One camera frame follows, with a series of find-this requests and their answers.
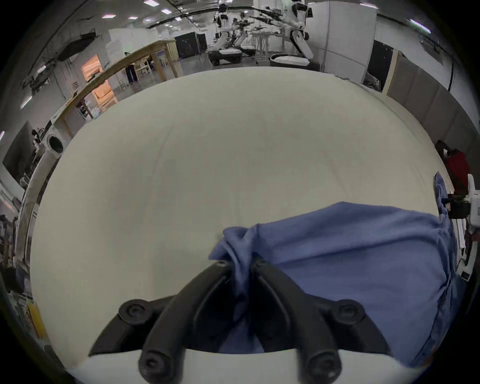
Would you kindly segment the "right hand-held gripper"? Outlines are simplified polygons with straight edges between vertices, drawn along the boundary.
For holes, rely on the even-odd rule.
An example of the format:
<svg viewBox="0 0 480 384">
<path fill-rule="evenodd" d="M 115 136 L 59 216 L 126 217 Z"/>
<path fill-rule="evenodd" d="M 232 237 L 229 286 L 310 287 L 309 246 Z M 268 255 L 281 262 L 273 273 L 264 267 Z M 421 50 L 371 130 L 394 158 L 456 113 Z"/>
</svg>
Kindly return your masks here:
<svg viewBox="0 0 480 384">
<path fill-rule="evenodd" d="M 448 195 L 448 216 L 457 231 L 456 274 L 464 281 L 473 275 L 480 242 L 480 191 L 467 175 L 467 194 Z"/>
</svg>

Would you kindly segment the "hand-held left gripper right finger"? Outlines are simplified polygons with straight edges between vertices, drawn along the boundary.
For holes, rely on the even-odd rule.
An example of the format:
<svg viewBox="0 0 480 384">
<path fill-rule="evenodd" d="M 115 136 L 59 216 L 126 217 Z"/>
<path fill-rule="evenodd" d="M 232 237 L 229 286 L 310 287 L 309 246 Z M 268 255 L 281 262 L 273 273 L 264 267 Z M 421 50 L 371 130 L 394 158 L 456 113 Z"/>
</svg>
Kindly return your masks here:
<svg viewBox="0 0 480 384">
<path fill-rule="evenodd" d="M 265 352 L 297 351 L 301 383 L 331 384 L 342 372 L 339 350 L 391 356 L 364 306 L 305 293 L 265 259 L 249 267 L 251 326 Z"/>
</svg>

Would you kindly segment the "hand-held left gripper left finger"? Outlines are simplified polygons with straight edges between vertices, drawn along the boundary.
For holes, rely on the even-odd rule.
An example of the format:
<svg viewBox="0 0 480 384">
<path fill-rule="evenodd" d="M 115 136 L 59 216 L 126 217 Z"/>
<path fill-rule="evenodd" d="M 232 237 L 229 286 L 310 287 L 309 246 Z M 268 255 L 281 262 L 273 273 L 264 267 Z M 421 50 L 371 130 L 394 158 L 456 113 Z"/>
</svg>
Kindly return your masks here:
<svg viewBox="0 0 480 384">
<path fill-rule="evenodd" d="M 231 281 L 233 266 L 216 261 L 176 295 L 147 301 L 130 299 L 95 340 L 88 356 L 140 350 L 138 372 L 150 384 L 177 383 L 186 340 L 193 336 L 205 305 Z"/>
</svg>

